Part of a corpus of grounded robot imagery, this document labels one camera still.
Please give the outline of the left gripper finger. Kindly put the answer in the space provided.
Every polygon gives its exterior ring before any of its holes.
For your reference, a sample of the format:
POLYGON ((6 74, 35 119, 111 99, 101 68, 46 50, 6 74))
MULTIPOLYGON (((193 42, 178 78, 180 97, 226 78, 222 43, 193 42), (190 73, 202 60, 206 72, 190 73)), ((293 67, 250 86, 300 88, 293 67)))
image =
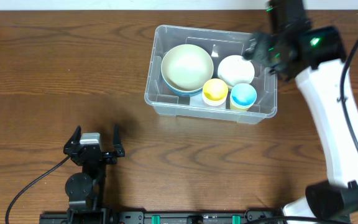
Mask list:
POLYGON ((63 153, 66 155, 71 155, 73 151, 75 151, 77 145, 80 144, 80 138, 81 138, 81 126, 78 125, 72 134, 72 136, 69 138, 69 140, 66 142, 66 144, 63 147, 63 153))
POLYGON ((125 156, 125 149, 122 145, 122 141, 119 135, 119 126, 114 125, 114 134, 113 134, 113 146, 116 153, 116 157, 124 157, 125 156))

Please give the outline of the white small bowl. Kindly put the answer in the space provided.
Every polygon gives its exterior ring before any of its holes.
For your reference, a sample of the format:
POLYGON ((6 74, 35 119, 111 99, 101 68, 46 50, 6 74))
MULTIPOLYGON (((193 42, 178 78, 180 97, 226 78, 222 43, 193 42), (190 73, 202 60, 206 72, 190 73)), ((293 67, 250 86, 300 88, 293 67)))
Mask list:
POLYGON ((255 68, 251 61, 243 56, 230 55, 219 64, 217 76, 225 83, 250 84, 255 77, 255 68))

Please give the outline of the blue plastic cup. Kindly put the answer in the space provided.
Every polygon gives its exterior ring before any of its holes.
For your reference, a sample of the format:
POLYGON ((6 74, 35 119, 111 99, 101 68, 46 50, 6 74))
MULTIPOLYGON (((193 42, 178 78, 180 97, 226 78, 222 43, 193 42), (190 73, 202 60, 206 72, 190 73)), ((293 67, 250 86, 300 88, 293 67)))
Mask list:
POLYGON ((231 90, 230 101, 234 100, 239 105, 253 105, 257 99, 255 88, 248 83, 240 83, 231 90))

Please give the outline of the yellow plastic cup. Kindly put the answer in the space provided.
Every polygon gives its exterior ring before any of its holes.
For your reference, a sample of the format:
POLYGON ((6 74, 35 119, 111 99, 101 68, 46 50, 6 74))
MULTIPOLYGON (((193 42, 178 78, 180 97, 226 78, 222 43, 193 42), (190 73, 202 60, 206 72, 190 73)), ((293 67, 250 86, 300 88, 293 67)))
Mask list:
POLYGON ((247 105, 247 106, 243 106, 243 105, 239 105, 238 103, 236 103, 234 100, 230 101, 230 109, 231 110, 237 110, 237 111, 247 111, 251 105, 247 105))
POLYGON ((228 94, 226 83, 218 78, 208 80, 203 86, 203 96, 211 101, 225 100, 228 94))

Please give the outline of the pale green plastic cup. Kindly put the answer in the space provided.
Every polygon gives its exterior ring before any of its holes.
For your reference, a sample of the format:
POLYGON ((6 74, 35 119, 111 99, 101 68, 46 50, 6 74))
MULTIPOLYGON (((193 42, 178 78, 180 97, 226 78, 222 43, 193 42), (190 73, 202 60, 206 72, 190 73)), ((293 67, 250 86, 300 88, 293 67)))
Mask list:
POLYGON ((222 107, 226 103, 226 98, 223 98, 221 100, 210 100, 205 95, 202 95, 202 99, 206 106, 211 106, 211 107, 222 107))

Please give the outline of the beige large bowl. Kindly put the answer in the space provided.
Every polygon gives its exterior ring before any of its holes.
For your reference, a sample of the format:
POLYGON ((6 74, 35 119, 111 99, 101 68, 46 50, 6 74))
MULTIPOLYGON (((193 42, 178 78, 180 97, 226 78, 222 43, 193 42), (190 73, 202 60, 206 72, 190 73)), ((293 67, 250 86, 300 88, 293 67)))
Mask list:
POLYGON ((200 91, 213 73, 211 56, 197 45, 178 45, 170 49, 162 59, 161 75, 165 83, 183 94, 200 91))

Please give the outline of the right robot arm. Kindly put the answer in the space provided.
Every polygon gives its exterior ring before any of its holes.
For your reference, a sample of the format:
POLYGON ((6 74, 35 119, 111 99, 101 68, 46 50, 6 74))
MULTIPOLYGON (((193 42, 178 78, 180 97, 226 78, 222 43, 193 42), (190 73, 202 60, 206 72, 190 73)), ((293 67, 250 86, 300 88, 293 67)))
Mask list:
POLYGON ((327 180, 307 186, 274 223, 344 223, 358 212, 358 109, 347 53, 333 26, 314 29, 302 0, 270 0, 272 33, 256 32, 244 52, 294 80, 311 111, 324 151, 327 180))

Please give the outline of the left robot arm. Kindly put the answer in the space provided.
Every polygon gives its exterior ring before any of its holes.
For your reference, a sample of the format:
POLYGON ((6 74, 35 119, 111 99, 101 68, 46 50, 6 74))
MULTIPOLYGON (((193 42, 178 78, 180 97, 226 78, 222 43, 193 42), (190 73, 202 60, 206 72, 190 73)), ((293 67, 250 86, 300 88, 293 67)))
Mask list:
POLYGON ((125 156, 119 128, 114 127, 113 150, 103 152, 99 133, 82 133, 78 126, 63 147, 63 153, 82 167, 65 184, 69 198, 67 223, 118 223, 118 215, 103 205, 106 166, 125 156))

